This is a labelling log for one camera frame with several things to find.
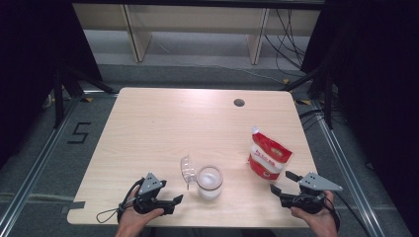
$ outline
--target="gray carpet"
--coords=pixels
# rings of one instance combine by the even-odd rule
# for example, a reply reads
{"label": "gray carpet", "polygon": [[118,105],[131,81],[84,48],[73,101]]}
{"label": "gray carpet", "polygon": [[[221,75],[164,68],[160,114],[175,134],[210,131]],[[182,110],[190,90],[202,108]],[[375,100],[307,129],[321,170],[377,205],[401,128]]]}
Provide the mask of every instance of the gray carpet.
{"label": "gray carpet", "polygon": [[[250,71],[265,77],[225,68],[100,65],[100,70],[105,82],[115,89],[133,86],[279,90],[284,85],[266,77],[274,77],[279,81],[283,81],[285,78],[293,81],[297,78],[283,74],[278,70]],[[300,72],[289,72],[300,75]],[[82,83],[82,85],[86,90],[95,89],[86,83]],[[296,99],[306,98],[305,91],[308,86],[309,84],[295,89],[294,97]],[[66,221],[66,214],[62,211],[71,203],[78,190],[115,99],[114,97],[95,97],[90,103],[78,103],[10,236],[113,236],[115,234],[117,226],[71,225]],[[297,105],[296,107],[299,114],[312,110],[312,107],[307,105]],[[366,167],[365,163],[368,159],[356,142],[350,127],[345,124],[342,113],[334,112],[333,118],[334,132],[350,160],[352,168],[356,171],[357,178],[368,200],[377,213],[384,233],[386,236],[410,236],[376,174]],[[26,174],[40,154],[42,146],[52,131],[53,121],[53,108],[48,108],[40,114],[20,152],[12,157],[0,171],[0,210],[2,212],[7,207],[11,195],[23,183]],[[81,139],[80,136],[72,135],[78,122],[90,122],[88,125],[79,127],[79,131],[89,134],[84,143],[69,144],[68,141]],[[324,139],[317,118],[308,116],[303,118],[301,123],[305,129],[318,173],[343,186],[342,196],[359,214],[330,146]],[[366,236],[354,216],[338,198],[336,198],[336,208],[341,214],[340,236]],[[274,229],[273,231],[277,236],[313,236],[309,229]],[[234,229],[162,228],[157,231],[157,236],[194,235],[240,236],[239,232]]]}

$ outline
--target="human hand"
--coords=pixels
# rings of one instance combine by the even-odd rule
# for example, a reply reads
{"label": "human hand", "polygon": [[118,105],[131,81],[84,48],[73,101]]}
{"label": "human hand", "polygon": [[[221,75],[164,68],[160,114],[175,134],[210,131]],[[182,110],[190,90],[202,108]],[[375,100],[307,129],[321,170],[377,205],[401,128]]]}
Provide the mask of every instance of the human hand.
{"label": "human hand", "polygon": [[[326,198],[326,205],[333,209],[333,194],[330,191],[324,191]],[[303,219],[317,237],[337,237],[335,220],[332,214],[326,208],[323,208],[316,214],[309,214],[298,207],[291,207],[291,214],[294,217]]]}
{"label": "human hand", "polygon": [[[134,198],[136,192],[138,192],[139,186],[136,187],[128,199]],[[164,209],[158,208],[146,214],[139,214],[132,207],[132,201],[128,202],[126,206],[129,206],[124,211],[120,219],[120,225],[118,226],[117,237],[138,237],[144,226],[152,219],[163,214]]]}

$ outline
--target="hole in table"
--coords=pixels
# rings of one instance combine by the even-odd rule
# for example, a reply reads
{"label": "hole in table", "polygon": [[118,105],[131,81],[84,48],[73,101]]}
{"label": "hole in table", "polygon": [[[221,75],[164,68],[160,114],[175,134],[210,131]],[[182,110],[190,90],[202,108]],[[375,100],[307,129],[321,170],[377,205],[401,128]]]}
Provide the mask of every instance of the hole in table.
{"label": "hole in table", "polygon": [[243,101],[243,100],[241,100],[241,99],[235,99],[235,100],[234,100],[234,105],[235,105],[236,107],[243,107],[243,106],[244,106],[244,101]]}

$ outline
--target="wooden table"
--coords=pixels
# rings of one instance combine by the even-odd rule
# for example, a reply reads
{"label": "wooden table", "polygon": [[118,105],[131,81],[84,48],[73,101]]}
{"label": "wooden table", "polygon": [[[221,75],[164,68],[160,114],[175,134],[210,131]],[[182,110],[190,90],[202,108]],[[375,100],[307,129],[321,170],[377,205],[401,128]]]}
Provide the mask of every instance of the wooden table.
{"label": "wooden table", "polygon": [[[235,106],[236,99],[245,105]],[[288,92],[122,89],[74,200],[86,201],[85,206],[70,210],[68,221],[98,224],[99,212],[116,208],[133,183],[152,172],[167,180],[159,199],[184,198],[173,215],[151,226],[307,227],[281,207],[269,182],[251,171],[247,158],[253,125],[293,152],[287,170],[302,176],[316,172]],[[221,169],[223,190],[216,200],[201,199],[197,185],[187,191],[180,160],[188,154],[196,170],[205,165]],[[275,183],[285,193],[299,191],[285,173]],[[117,224],[117,219],[106,224]]]}

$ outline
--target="red and white bag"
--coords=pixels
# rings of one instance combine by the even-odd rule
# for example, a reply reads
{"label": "red and white bag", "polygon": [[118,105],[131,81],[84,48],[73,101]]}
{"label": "red and white bag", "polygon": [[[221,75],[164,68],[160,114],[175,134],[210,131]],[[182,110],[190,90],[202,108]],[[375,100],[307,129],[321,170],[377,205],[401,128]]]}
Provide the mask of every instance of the red and white bag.
{"label": "red and white bag", "polygon": [[250,148],[249,163],[251,169],[266,180],[277,180],[293,155],[280,143],[268,138],[253,127],[253,144]]}

